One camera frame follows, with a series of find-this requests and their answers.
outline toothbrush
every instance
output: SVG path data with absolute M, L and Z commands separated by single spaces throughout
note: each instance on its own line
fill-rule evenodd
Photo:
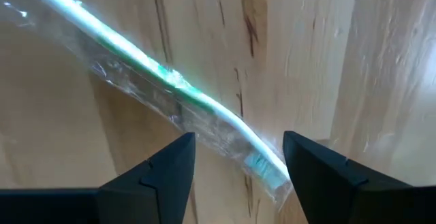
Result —
M 74 23 L 78 28 L 95 39 L 98 43 L 122 53 L 129 64 L 140 66 L 141 69 L 154 75 L 161 82 L 171 86 L 188 96 L 192 101 L 206 106 L 214 112 L 219 118 L 229 123 L 237 129 L 244 138 L 257 150 L 258 154 L 251 153 L 245 163 L 251 170 L 256 172 L 262 179 L 265 179 L 272 189 L 276 189 L 284 182 L 290 180 L 286 165 L 274 152 L 264 143 L 255 132 L 245 124 L 233 112 L 229 111 L 219 102 L 215 101 L 208 95 L 205 95 L 196 87 L 190 85 L 183 76 L 175 70 L 168 70 L 160 65 L 157 61 L 148 57 L 143 51 L 126 40 L 123 36 L 112 30 L 103 22 L 98 20 L 81 6 L 81 1 L 75 0 L 43 0 Z M 274 167 L 270 172 L 269 164 Z

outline clear plastic wrapper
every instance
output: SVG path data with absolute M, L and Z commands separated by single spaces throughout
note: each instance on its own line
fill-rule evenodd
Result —
M 156 110 L 179 129 L 235 160 L 260 180 L 280 206 L 291 183 L 279 153 L 242 120 L 150 59 L 85 10 L 80 0 L 0 0 L 0 19 L 36 32 L 73 52 L 99 77 Z

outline plastic packaging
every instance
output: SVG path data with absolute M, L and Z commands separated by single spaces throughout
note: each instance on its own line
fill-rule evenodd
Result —
M 99 77 L 167 117 L 259 179 L 280 206 L 291 190 L 283 159 L 237 115 L 88 13 L 80 0 L 0 0 L 0 18 L 64 45 Z

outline wooden surface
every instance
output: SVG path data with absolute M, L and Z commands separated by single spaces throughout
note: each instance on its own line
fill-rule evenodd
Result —
M 14 25 L 2 22 L 0 32 L 1 187 L 93 187 L 114 178 L 84 67 Z
M 436 0 L 81 1 L 278 148 L 296 130 L 400 180 L 436 183 Z M 145 115 L 91 83 L 103 127 L 120 141 L 144 135 Z M 151 150 L 134 148 L 108 150 L 126 168 Z M 194 223 L 305 222 L 294 193 L 276 215 L 228 160 L 203 148 L 197 162 Z

